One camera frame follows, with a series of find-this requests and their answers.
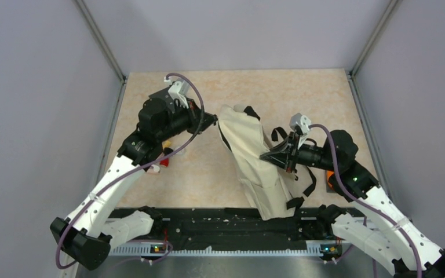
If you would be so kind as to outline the cream canvas backpack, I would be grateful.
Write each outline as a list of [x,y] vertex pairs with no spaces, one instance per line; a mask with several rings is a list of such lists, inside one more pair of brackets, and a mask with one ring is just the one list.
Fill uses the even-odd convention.
[[250,205],[264,221],[292,217],[315,189],[313,172],[304,169],[300,175],[288,173],[260,159],[272,143],[251,106],[222,105],[217,126]]

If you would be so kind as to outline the black hardcover book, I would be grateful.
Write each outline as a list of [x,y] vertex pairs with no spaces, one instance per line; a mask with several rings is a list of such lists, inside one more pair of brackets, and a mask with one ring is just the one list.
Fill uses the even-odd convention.
[[166,87],[164,89],[161,89],[155,93],[150,94],[148,97],[149,99],[155,99],[155,98],[160,98],[163,101],[167,102],[168,104],[170,104],[172,102],[172,98],[169,94],[169,89],[170,87]]

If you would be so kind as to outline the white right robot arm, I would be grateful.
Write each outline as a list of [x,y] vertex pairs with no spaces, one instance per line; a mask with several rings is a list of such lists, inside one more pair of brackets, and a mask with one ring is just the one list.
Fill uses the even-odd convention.
[[445,248],[429,240],[390,200],[380,182],[357,160],[358,146],[345,130],[326,131],[318,146],[298,127],[287,133],[272,131],[276,145],[261,155],[287,172],[297,165],[329,171],[333,190],[370,220],[375,229],[354,221],[343,208],[321,209],[318,234],[337,236],[369,255],[393,277],[445,277]]

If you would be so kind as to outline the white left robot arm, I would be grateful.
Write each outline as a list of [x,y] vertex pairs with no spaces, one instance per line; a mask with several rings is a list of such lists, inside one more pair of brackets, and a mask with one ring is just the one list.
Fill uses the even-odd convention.
[[114,222],[107,220],[127,190],[152,165],[163,160],[165,141],[185,131],[192,135],[173,151],[176,154],[216,122],[217,116],[205,112],[193,99],[188,99],[186,105],[161,98],[145,101],[138,113],[136,129],[124,139],[103,178],[73,212],[65,218],[57,217],[50,224],[57,242],[56,266],[67,269],[79,263],[95,270],[112,249],[143,235],[148,239],[158,238],[163,225],[147,208]]

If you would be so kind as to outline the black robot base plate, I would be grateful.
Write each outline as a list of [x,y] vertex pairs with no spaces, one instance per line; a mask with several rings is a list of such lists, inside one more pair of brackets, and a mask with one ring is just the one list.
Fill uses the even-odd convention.
[[305,250],[311,241],[339,240],[317,219],[318,208],[264,220],[254,208],[153,208],[155,222],[137,240],[171,243],[176,251]]

